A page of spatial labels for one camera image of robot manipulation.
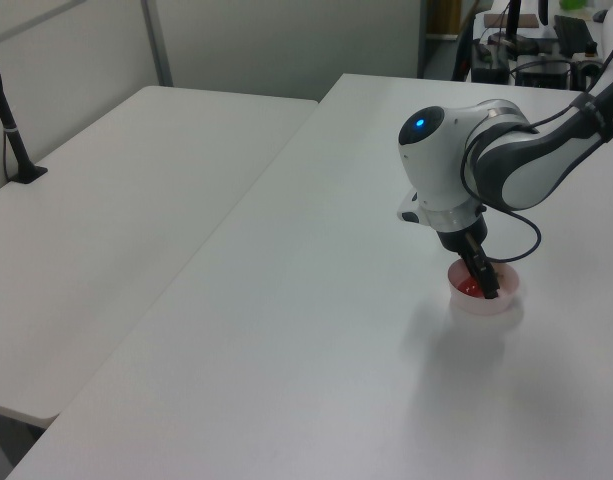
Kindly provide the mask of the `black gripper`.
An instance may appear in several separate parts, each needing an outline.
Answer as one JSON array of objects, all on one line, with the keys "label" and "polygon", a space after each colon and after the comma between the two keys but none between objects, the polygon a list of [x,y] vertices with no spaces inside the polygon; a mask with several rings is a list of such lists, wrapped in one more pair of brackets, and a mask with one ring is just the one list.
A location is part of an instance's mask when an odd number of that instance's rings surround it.
[{"label": "black gripper", "polygon": [[485,299],[499,296],[497,273],[481,246],[488,234],[483,218],[478,218],[465,229],[438,232],[442,246],[448,251],[459,251],[470,275],[476,280]]}]

